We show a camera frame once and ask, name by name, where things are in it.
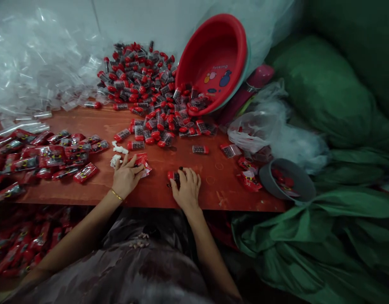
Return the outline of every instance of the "green sack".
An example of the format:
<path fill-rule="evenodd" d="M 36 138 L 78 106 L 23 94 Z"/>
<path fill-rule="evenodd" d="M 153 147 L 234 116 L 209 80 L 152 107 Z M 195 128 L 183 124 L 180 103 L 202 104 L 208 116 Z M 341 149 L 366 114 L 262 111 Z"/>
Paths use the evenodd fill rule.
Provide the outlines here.
<path fill-rule="evenodd" d="M 334 43 L 389 118 L 389 0 L 310 0 L 306 19 Z"/>
<path fill-rule="evenodd" d="M 234 216 L 232 232 L 264 282 L 310 303 L 389 303 L 389 194 L 342 187 L 260 216 Z"/>
<path fill-rule="evenodd" d="M 292 36 L 266 62 L 284 78 L 289 102 L 304 120 L 327 135 L 332 162 L 317 185 L 367 185 L 389 172 L 389 120 L 331 44 Z"/>

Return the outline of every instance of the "red tabletop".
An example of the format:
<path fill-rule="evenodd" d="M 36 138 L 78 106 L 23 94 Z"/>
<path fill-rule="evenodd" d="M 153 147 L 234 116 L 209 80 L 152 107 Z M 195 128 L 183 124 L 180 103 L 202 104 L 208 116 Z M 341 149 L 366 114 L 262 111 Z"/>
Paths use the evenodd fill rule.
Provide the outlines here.
<path fill-rule="evenodd" d="M 130 125 L 132 118 L 139 118 L 129 111 L 116 112 L 111 107 L 101 110 L 77 108 L 70 112 L 57 111 L 45 122 L 51 131 L 67 129 L 70 133 L 82 133 L 86 136 L 99 135 L 111 145 L 115 133 Z M 127 140 L 134 140 L 130 135 L 120 143 L 127 147 Z M 246 191 L 236 178 L 241 172 L 237 165 L 238 157 L 227 159 L 220 150 L 220 144 L 229 143 L 227 135 L 219 131 L 217 136 L 195 136 L 177 138 L 173 149 L 146 145 L 142 151 L 148 154 L 148 163 L 153 168 L 150 175 L 143 178 L 130 194 L 125 206 L 146 208 L 178 208 L 167 187 L 168 171 L 176 171 L 179 166 L 191 167 L 200 174 L 202 186 L 199 204 L 202 209 L 241 210 L 262 212 L 284 212 L 286 204 L 265 190 L 256 193 Z M 192 145 L 206 145 L 209 155 L 195 155 Z M 60 182 L 41 180 L 38 185 L 30 186 L 19 203 L 97 205 L 112 186 L 113 168 L 110 159 L 113 149 L 91 155 L 89 160 L 100 172 L 85 185 L 77 184 L 72 178 Z"/>

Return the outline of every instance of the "bowl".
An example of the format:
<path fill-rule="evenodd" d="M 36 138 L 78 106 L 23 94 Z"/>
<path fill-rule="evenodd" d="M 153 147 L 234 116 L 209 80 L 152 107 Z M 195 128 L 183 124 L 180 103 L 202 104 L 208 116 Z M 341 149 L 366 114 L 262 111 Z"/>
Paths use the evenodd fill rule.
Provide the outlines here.
<path fill-rule="evenodd" d="M 192 83 L 213 102 L 191 116 L 210 113 L 229 100 L 241 84 L 248 57 L 242 24 L 230 14 L 205 21 L 187 43 L 179 61 L 176 84 Z"/>
<path fill-rule="evenodd" d="M 272 176 L 272 168 L 279 169 L 283 176 L 294 181 L 293 189 L 300 197 L 288 196 L 276 183 Z M 276 158 L 259 169 L 259 178 L 265 189 L 277 198 L 294 201 L 297 206 L 311 204 L 316 197 L 316 188 L 307 173 L 294 162 L 284 158 Z"/>

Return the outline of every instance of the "bracelet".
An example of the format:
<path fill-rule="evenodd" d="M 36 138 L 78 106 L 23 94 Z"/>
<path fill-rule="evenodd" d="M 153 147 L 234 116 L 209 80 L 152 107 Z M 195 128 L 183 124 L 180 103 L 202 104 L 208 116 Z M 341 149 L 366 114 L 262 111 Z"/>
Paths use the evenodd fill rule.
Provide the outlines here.
<path fill-rule="evenodd" d="M 114 190 L 113 188 L 110 188 L 110 190 L 113 192 L 113 194 L 121 201 L 124 201 L 124 199 L 122 199 Z"/>

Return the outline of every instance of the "pink bottle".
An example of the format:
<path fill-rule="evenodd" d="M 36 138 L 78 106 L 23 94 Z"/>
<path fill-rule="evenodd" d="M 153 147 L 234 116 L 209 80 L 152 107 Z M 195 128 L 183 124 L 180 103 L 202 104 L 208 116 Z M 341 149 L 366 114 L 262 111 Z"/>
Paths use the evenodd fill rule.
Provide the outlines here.
<path fill-rule="evenodd" d="M 274 73 L 274 69 L 268 65 L 263 64 L 257 67 L 248 77 L 248 79 L 242 84 L 235 95 L 230 99 L 228 104 L 221 112 L 220 117 L 217 119 L 217 122 L 220 125 L 226 125 L 232 122 L 238 110 L 252 96 L 258 94 L 259 90 L 271 80 Z"/>

